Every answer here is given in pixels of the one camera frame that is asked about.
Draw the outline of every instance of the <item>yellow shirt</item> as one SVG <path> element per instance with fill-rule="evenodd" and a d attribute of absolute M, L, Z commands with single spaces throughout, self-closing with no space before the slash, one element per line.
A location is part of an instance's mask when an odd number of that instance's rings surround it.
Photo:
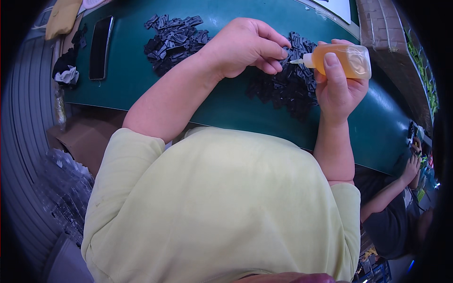
<path fill-rule="evenodd" d="M 96 177 L 82 255 L 96 282 L 231 282 L 253 270 L 349 281 L 359 214 L 357 188 L 330 187 L 287 140 L 206 128 L 164 152 L 163 140 L 120 129 Z"/>

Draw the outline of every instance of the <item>squeeze bottle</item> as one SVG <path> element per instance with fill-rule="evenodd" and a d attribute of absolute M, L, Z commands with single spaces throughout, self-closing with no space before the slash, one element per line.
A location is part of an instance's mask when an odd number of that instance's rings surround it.
<path fill-rule="evenodd" d="M 313 53 L 306 53 L 302 59 L 292 60 L 290 63 L 303 63 L 307 68 L 316 68 L 325 75 L 324 55 L 329 52 L 337 55 L 347 78 L 367 80 L 371 78 L 370 55 L 368 49 L 361 45 L 341 43 L 318 45 Z"/>

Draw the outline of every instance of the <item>person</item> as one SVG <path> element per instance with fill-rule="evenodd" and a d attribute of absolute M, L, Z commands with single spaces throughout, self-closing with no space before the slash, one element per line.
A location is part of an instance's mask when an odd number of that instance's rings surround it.
<path fill-rule="evenodd" d="M 421 141 L 417 137 L 413 141 L 411 146 L 419 153 Z M 431 225 L 433 208 L 420 215 L 418 199 L 412 192 L 419 183 L 420 163 L 420 157 L 411 155 L 399 178 L 367 168 L 356 171 L 354 182 L 361 192 L 360 221 L 383 258 L 417 254 Z"/>
<path fill-rule="evenodd" d="M 347 118 L 368 80 L 346 79 L 334 53 L 326 75 L 315 74 L 313 155 L 281 138 L 209 127 L 164 151 L 220 80 L 247 66 L 282 71 L 284 46 L 266 23 L 234 19 L 130 108 L 87 208 L 81 251 L 96 282 L 352 279 L 360 193 Z"/>

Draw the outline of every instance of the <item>cardboard box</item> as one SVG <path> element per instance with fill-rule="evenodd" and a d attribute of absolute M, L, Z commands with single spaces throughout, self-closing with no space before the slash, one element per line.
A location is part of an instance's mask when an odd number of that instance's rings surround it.
<path fill-rule="evenodd" d="M 66 122 L 66 132 L 54 126 L 47 130 L 51 148 L 68 152 L 96 177 L 112 134 L 121 128 L 126 111 L 93 107 Z"/>

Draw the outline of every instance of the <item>forearm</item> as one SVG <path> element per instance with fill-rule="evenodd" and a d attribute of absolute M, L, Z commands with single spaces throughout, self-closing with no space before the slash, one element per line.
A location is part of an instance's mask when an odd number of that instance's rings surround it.
<path fill-rule="evenodd" d="M 313 156 L 329 185 L 344 182 L 354 184 L 352 181 L 355 174 L 354 155 L 347 121 L 341 125 L 329 125 L 321 111 Z"/>
<path fill-rule="evenodd" d="M 363 223 L 372 213 L 383 211 L 405 187 L 406 183 L 398 178 L 380 190 L 374 198 L 360 209 L 360 221 Z"/>
<path fill-rule="evenodd" d="M 202 51 L 173 67 L 130 108 L 124 128 L 174 139 L 222 78 Z"/>
<path fill-rule="evenodd" d="M 419 180 L 420 180 L 420 170 L 417 172 L 417 175 L 416 175 L 415 178 L 410 182 L 410 184 L 408 185 L 408 187 L 409 187 L 411 190 L 417 189 L 417 187 L 418 187 L 418 185 L 419 185 Z"/>

